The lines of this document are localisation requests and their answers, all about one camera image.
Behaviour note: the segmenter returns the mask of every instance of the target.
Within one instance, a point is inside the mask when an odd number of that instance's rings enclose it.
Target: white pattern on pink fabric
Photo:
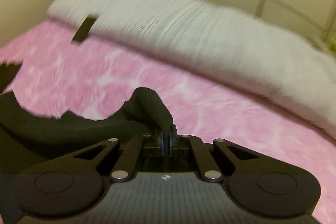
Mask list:
[[[67,109],[85,118],[116,112],[138,86],[154,89],[171,111],[179,134],[205,142],[225,138],[313,173],[322,186],[314,216],[336,219],[336,143],[316,127],[253,95],[214,83],[136,53],[116,42],[88,37],[46,21],[0,49],[0,62],[24,64],[9,89],[37,115]]]

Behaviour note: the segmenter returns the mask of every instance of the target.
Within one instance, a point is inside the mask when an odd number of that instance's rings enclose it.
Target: white comforter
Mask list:
[[[48,15],[267,97],[336,139],[336,63],[290,31],[203,0],[56,0]]]

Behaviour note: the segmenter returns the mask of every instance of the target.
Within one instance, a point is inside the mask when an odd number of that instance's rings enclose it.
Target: pink blanket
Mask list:
[[[316,127],[264,100],[146,57],[116,42],[89,37],[71,43],[76,30],[46,21],[0,49],[0,62],[23,66],[9,87],[34,114],[61,116],[70,109],[103,119],[133,90],[155,90],[174,117],[179,135],[205,142],[225,138],[302,167],[322,187],[314,216],[336,221],[336,143]]]

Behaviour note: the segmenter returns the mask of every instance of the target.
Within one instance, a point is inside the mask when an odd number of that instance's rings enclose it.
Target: white blanket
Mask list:
[[[267,97],[336,139],[336,63],[293,32],[204,0],[56,0],[48,15]]]

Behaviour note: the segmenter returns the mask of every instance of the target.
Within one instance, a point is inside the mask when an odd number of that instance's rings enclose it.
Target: folded white quilt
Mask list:
[[[336,63],[293,32],[204,0],[56,0],[48,15],[267,97],[336,139]]]

